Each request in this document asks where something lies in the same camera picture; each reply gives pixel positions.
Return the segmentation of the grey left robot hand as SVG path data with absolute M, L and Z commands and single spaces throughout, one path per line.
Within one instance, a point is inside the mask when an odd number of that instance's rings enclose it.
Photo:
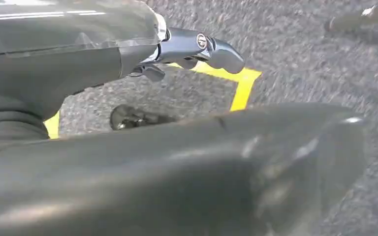
M 366 169 L 364 117 L 281 103 L 177 120 L 121 105 L 115 131 L 50 139 L 64 100 L 159 64 L 241 55 L 140 0 L 0 0 L 0 236 L 304 236 Z

